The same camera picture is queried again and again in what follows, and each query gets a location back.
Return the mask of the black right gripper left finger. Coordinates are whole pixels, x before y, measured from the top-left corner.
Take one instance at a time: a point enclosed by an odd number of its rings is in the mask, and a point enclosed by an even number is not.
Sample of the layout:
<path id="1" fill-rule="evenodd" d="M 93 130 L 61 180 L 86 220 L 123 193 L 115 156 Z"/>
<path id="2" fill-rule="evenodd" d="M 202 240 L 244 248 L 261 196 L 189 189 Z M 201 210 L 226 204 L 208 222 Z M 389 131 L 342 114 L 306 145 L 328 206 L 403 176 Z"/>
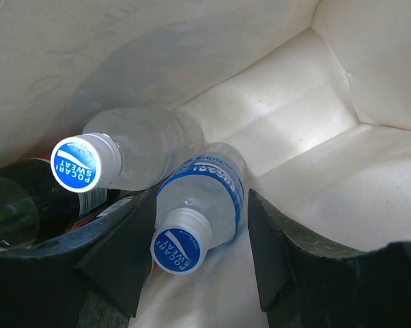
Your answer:
<path id="1" fill-rule="evenodd" d="M 0 251 L 0 327 L 127 327 L 153 262 L 156 196 L 34 249 Z"/>

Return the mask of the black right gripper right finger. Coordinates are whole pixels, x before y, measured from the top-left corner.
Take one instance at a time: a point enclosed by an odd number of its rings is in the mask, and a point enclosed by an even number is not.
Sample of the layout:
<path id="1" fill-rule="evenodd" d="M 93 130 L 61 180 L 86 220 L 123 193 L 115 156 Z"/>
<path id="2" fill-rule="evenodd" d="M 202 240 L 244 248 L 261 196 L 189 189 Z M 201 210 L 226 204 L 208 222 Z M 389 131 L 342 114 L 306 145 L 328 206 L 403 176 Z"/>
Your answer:
<path id="1" fill-rule="evenodd" d="M 411 241 L 353 249 L 284 215 L 255 190 L 247 213 L 270 327 L 411 327 Z"/>

